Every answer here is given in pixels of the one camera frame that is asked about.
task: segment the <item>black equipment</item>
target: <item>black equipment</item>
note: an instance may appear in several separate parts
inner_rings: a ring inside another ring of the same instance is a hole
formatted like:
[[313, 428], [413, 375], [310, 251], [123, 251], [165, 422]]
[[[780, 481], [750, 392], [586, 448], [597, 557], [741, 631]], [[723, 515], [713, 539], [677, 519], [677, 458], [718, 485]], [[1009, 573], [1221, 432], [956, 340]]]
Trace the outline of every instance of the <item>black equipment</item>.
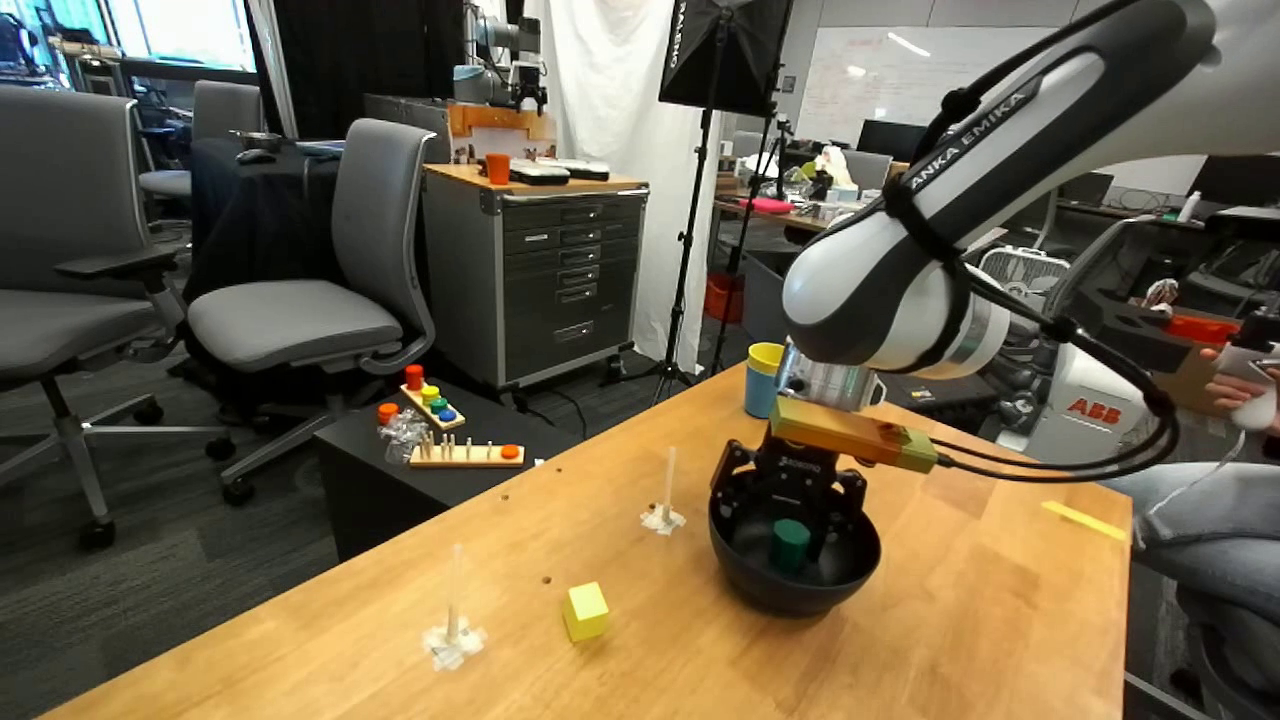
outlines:
[[771, 86], [780, 73], [780, 43], [791, 0], [677, 0], [661, 100], [695, 105], [701, 147], [690, 196], [690, 225], [681, 231], [681, 274], [668, 325], [668, 350], [656, 371], [681, 375], [677, 340], [685, 317], [690, 251], [695, 231], [695, 200], [703, 193], [713, 113], [771, 114]]

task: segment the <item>chair armrest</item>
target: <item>chair armrest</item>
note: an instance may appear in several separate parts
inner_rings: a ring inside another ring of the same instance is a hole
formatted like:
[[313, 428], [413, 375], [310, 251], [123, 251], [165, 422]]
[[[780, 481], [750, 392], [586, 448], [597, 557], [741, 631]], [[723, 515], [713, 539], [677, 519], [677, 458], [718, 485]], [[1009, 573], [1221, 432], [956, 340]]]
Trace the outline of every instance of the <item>chair armrest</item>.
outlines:
[[72, 278], [140, 278], [148, 292], [165, 292], [165, 270], [178, 266], [178, 251], [186, 247], [144, 247], [128, 256], [80, 256], [67, 263], [55, 263], [55, 270]]

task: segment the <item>window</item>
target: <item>window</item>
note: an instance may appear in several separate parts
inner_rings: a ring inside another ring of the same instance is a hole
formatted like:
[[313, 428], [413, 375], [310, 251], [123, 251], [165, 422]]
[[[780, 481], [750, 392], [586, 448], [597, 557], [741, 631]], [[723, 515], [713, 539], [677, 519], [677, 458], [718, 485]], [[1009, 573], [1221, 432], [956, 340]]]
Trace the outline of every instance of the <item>window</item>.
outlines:
[[110, 0], [123, 55], [254, 73], [239, 0]]

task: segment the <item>computer monitor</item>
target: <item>computer monitor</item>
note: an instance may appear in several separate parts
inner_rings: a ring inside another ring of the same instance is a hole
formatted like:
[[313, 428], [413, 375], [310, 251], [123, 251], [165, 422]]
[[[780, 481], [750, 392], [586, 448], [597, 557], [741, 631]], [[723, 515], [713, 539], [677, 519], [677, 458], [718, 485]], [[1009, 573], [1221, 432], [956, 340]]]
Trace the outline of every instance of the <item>computer monitor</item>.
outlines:
[[895, 121], [866, 121], [855, 136], [855, 150], [880, 150], [893, 158], [917, 158], [926, 144], [926, 124], [895, 124]]

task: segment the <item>black stand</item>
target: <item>black stand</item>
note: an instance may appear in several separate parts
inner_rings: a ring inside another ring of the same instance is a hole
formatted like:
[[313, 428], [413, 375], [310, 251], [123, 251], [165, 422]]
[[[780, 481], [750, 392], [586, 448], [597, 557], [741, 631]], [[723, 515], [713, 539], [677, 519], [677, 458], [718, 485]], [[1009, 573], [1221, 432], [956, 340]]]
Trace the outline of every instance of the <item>black stand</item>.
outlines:
[[[754, 167], [754, 185], [750, 185], [750, 203], [745, 203], [745, 220], [741, 220], [741, 229], [736, 229], [736, 238], [734, 238], [734, 247], [730, 247], [730, 259], [723, 259], [723, 274], [741, 274], [745, 247], [750, 247], [750, 231], [754, 231], [754, 206], [756, 206], [756, 196], [762, 196], [762, 187], [766, 187], [766, 167], [771, 164], [771, 154], [776, 154], [776, 176], [785, 176], [785, 140], [787, 140], [787, 136], [776, 131], [776, 144], [768, 144], [771, 114], [776, 114], [776, 113], [768, 113], [766, 131], [762, 131], [756, 167]], [[730, 321], [721, 317], [708, 371], [721, 367], [723, 325], [730, 325]]]
[[681, 238], [681, 270], [677, 270], [677, 296], [671, 296], [668, 350], [666, 350], [666, 361], [656, 367], [644, 371], [644, 375], [671, 375], [681, 384], [695, 378], [695, 375], [677, 367], [677, 340], [681, 340], [681, 321], [685, 321], [690, 256], [691, 256], [691, 231], [695, 231], [695, 203], [703, 196], [703, 167], [708, 167], [713, 113], [718, 113], [718, 86], [721, 86], [721, 73], [723, 73], [721, 63], [723, 63], [723, 43], [730, 43], [730, 24], [734, 24], [734, 12], [721, 12], [718, 16], [713, 86], [708, 86], [708, 100], [701, 109], [703, 114], [701, 114], [701, 144], [695, 144], [695, 167], [691, 167], [690, 220], [685, 220], [685, 231], [677, 235]]

